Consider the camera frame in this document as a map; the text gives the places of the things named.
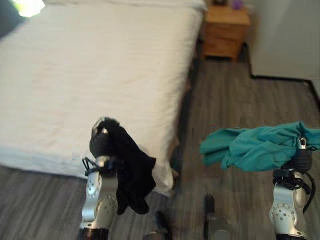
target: light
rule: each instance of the light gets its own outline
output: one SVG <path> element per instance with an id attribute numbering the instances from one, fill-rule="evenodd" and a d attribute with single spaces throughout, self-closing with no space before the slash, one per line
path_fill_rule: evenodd
<path id="1" fill-rule="evenodd" d="M 22 17 L 30 18 L 38 13 L 45 7 L 42 0 L 13 0 L 13 4 Z"/>

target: white wall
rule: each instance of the white wall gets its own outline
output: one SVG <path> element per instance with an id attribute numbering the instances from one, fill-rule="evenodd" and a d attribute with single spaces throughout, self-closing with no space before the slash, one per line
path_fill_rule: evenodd
<path id="1" fill-rule="evenodd" d="M 320 1 L 255 0 L 252 74 L 311 80 L 320 96 Z"/>

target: bed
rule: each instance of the bed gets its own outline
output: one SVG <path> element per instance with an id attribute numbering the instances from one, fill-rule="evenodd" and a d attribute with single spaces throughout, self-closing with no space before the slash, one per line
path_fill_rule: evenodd
<path id="1" fill-rule="evenodd" d="M 91 127 L 117 119 L 173 187 L 170 149 L 201 0 L 52 0 L 0 39 L 0 164 L 84 178 Z"/>

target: baseboard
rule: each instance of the baseboard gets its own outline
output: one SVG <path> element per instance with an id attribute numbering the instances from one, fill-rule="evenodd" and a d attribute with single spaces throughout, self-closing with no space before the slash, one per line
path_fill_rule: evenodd
<path id="1" fill-rule="evenodd" d="M 291 82 L 305 82 L 309 90 L 314 98 L 314 101 L 317 103 L 317 106 L 320 110 L 320 96 L 317 94 L 316 88 L 314 86 L 314 83 L 311 80 L 308 79 L 302 79 L 302 78 L 293 78 L 293 77 L 279 77 L 279 76 L 263 76 L 263 75 L 254 75 L 252 74 L 252 65 L 251 65 L 251 59 L 249 54 L 249 46 L 247 43 L 243 44 L 246 48 L 246 54 L 247 54 L 247 61 L 248 61 L 248 71 L 250 78 L 253 80 L 261 80 L 261 79 L 269 79 L 274 81 L 291 81 Z"/>

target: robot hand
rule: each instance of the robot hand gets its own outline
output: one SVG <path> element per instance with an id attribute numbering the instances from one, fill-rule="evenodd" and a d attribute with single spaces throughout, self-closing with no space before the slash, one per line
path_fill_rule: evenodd
<path id="1" fill-rule="evenodd" d="M 88 158 L 82 160 L 88 179 L 79 240 L 107 240 L 118 209 L 116 171 L 124 166 L 122 161 L 114 157 L 114 147 L 107 129 L 101 127 L 105 120 L 101 117 L 91 131 L 89 147 L 95 162 Z"/>
<path id="2" fill-rule="evenodd" d="M 273 205 L 269 216 L 274 225 L 277 240 L 306 240 L 307 226 L 304 212 L 308 209 L 316 185 L 308 174 L 312 166 L 311 152 L 307 140 L 298 139 L 298 150 L 287 164 L 273 171 Z M 311 180 L 311 189 L 304 182 L 306 174 Z"/>
<path id="3" fill-rule="evenodd" d="M 122 214 L 127 207 L 138 214 L 149 211 L 144 198 L 156 186 L 152 177 L 156 159 L 140 150 L 126 130 L 107 117 L 94 124 L 89 147 L 95 162 L 87 157 L 82 160 L 88 179 L 79 239 L 96 239 L 88 237 L 94 235 L 101 240 L 107 239 L 101 235 L 108 235 L 116 213 Z"/>

